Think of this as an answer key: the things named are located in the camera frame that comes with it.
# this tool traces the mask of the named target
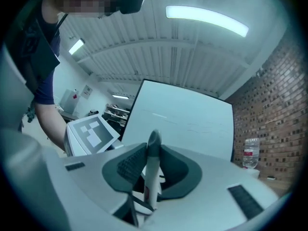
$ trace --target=plastic bottle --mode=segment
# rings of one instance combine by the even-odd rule
[[[259,161],[260,140],[252,138],[245,140],[243,166],[246,168],[255,168]]]

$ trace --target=dark t-shirt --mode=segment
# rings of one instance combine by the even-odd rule
[[[42,16],[42,9],[41,9],[41,3],[38,6],[38,12],[37,12],[37,20],[40,25],[40,28],[42,29],[44,35],[46,38],[50,38],[54,35],[57,23],[55,24],[49,24],[45,22]],[[54,52],[54,54],[59,57],[60,54],[60,33],[57,31],[55,37],[50,43],[50,46]],[[36,103],[40,104],[54,104],[53,101],[53,72],[52,71],[49,76],[40,83],[36,93],[34,94],[34,101]]]

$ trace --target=vr headset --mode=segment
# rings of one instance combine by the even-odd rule
[[[45,38],[33,15],[40,1],[29,0],[13,21],[5,39],[9,53],[32,93],[36,92],[40,82],[60,63],[50,47],[53,37]],[[117,11],[122,14],[136,13],[141,9],[143,2],[144,0],[116,0],[99,18],[104,15],[110,16]],[[55,33],[66,16],[67,14],[59,22]]]

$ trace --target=ceiling beam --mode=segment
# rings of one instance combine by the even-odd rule
[[[125,80],[123,79],[101,79],[99,82],[124,83],[124,84],[133,84],[133,85],[140,85],[142,83],[142,81],[139,81],[139,80],[128,80],[128,79],[125,79]],[[211,91],[200,90],[197,88],[190,88],[190,87],[185,87],[185,88],[202,93],[202,94],[209,95],[211,97],[215,97],[215,98],[218,97],[217,93],[213,93]]]
[[[286,19],[286,17],[284,15],[279,16],[271,33],[266,38],[262,50],[251,63],[250,68],[246,69],[245,72],[237,79],[237,81],[230,85],[230,87],[219,96],[220,99],[225,100],[230,97],[254,74],[256,74],[256,72],[260,69],[260,67],[265,63],[265,61],[269,58],[274,49],[277,47],[279,41],[282,39],[287,29],[287,26],[288,20]]]
[[[219,55],[220,57],[225,57],[227,59],[230,59],[244,68],[249,68],[249,64],[245,62],[240,56],[237,56],[233,54],[232,52],[226,51],[221,48],[215,48],[212,45],[205,45],[202,42],[197,42],[197,48],[196,50],[204,51],[204,52],[210,52],[215,55]],[[80,59],[77,61],[77,63],[82,63],[84,61],[87,61],[91,59],[91,57],[100,55],[100,54],[110,54],[113,51],[123,51],[125,49],[135,48],[135,47],[149,47],[149,46],[155,46],[155,47],[161,47],[161,46],[167,46],[167,47],[179,47],[179,48],[189,48],[189,49],[195,49],[196,41],[188,41],[188,40],[179,40],[179,39],[170,39],[170,38],[161,38],[161,39],[144,39],[139,41],[132,41],[127,42],[119,45],[114,45],[109,48],[102,49],[100,51],[97,51],[91,56],[87,56],[85,58]]]

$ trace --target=man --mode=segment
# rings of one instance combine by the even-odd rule
[[[42,0],[38,6],[37,19],[44,35],[48,37],[55,33],[60,13],[98,17],[111,15],[117,10],[115,0]],[[51,48],[59,56],[59,31],[56,32],[51,41]],[[52,82],[53,72],[37,89],[34,107],[39,124],[46,135],[53,143],[64,150],[66,123],[54,107]]]

